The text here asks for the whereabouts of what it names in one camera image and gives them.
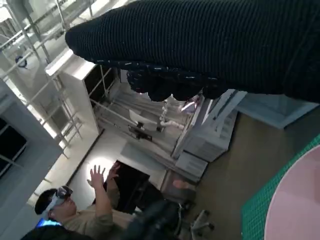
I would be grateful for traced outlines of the person's hand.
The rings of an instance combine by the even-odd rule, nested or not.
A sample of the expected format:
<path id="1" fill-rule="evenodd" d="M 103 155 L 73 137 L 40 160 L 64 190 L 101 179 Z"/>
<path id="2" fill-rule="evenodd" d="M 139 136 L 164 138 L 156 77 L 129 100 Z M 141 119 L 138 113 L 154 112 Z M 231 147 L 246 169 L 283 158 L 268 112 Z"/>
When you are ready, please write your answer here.
<path id="1" fill-rule="evenodd" d="M 90 169 L 90 179 L 87 179 L 87 182 L 94 190 L 103 186 L 105 170 L 105 168 L 101 169 L 100 165 L 94 165 Z"/>
<path id="2" fill-rule="evenodd" d="M 119 175 L 117 174 L 118 169 L 120 168 L 120 163 L 119 162 L 115 162 L 112 167 L 110 168 L 106 181 L 110 182 L 112 179 L 118 177 Z"/>

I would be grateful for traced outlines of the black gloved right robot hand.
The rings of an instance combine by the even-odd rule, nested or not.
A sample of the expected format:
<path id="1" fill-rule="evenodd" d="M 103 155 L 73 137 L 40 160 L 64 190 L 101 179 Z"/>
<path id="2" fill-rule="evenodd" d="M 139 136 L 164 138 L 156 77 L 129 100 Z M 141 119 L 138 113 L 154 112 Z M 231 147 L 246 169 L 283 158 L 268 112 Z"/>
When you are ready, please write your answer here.
<path id="1" fill-rule="evenodd" d="M 75 55 L 155 102 L 227 90 L 320 101 L 317 0 L 137 0 L 70 28 Z"/>

